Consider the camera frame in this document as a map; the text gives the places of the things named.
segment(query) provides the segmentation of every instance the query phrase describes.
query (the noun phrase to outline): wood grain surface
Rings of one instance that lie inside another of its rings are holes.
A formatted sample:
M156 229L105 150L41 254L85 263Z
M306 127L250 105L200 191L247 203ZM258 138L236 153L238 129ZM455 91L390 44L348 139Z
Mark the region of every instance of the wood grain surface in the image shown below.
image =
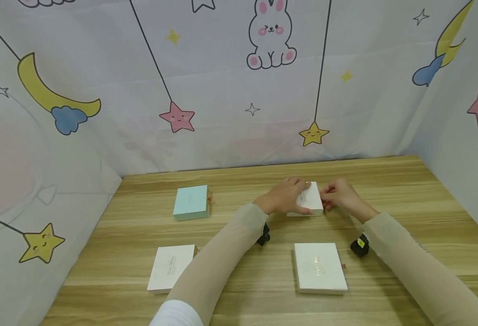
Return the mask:
M372 158L127 176L42 325L149 325L166 298L146 291L157 247L205 246L238 207L294 175L320 187L348 179L478 295L476 223L418 158ZM211 216L175 222L177 189L205 184L212 192ZM360 259L349 250L360 229L339 209L319 217L271 216L268 223L270 242L239 262L211 325L430 325L374 253ZM292 247L306 242L336 243L348 294L297 292Z

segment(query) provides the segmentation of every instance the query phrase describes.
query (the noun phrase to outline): yellow moon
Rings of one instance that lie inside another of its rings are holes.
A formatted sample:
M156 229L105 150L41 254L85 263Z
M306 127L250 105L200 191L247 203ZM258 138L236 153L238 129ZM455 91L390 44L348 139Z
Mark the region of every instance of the yellow moon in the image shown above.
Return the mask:
M466 4L465 7L463 7L462 10L459 11L458 14L456 14L451 23L447 25L445 30L440 35L436 47L436 56L439 57L442 54L445 54L444 59L442 61L442 66L440 68L448 65L449 62L453 61L458 50L464 43L465 40L460 42L460 44L451 46L454 38L458 34L458 31L460 31L460 28L464 23L465 17L469 13L470 7L473 5L473 2L474 0L470 0L469 3Z
M53 92L45 85L38 75L36 62L34 61L34 52L23 57L18 63L18 76L27 92L41 107L51 112L53 107L69 106L71 109L78 109L85 113L87 117L98 114L101 109L101 100L92 102L78 102L67 99Z

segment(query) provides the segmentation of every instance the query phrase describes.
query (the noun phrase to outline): black object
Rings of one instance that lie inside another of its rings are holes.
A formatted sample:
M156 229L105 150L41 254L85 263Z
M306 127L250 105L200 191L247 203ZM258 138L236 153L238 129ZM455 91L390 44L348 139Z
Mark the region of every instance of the black object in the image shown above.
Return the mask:
M369 240L364 233L362 233L358 239L351 243L349 248L359 257L364 257L369 253Z
M263 235L259 238L259 240L257 240L257 243L263 247L265 243L267 243L268 241L270 241L270 228L268 227L268 225L266 223L264 223L264 228L263 228Z

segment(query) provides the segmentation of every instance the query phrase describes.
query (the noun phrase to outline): small yellow star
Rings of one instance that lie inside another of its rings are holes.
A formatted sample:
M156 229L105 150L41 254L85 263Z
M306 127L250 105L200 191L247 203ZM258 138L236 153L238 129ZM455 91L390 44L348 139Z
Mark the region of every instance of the small yellow star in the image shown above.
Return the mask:
M177 47L177 40L181 37L181 35L176 34L172 28L170 28L170 34L165 38L166 40L172 41L173 44Z
M49 223L40 233L24 233L24 239L29 248L20 258L20 263L40 258L48 264L53 257L54 248L62 244L65 239L54 235L53 224Z
M299 134L304 137L303 146L311 144L312 142L322 144L322 136L329 133L329 130L319 129L317 123L311 124L310 129L303 130Z
M353 78L353 75L351 73L349 73L349 71L346 71L346 73L344 75L340 76L340 78L342 78L342 80L344 80L344 82L347 82L349 79Z

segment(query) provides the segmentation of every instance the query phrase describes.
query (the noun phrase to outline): cartoon bunny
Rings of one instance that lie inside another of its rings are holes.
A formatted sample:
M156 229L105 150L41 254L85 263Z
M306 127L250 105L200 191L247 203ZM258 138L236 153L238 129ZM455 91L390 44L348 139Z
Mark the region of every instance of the cartoon bunny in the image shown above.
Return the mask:
M295 61L297 50L287 45L292 20L286 11L287 0L256 0L255 16L250 22L250 42L255 52L246 59L250 69L269 69Z

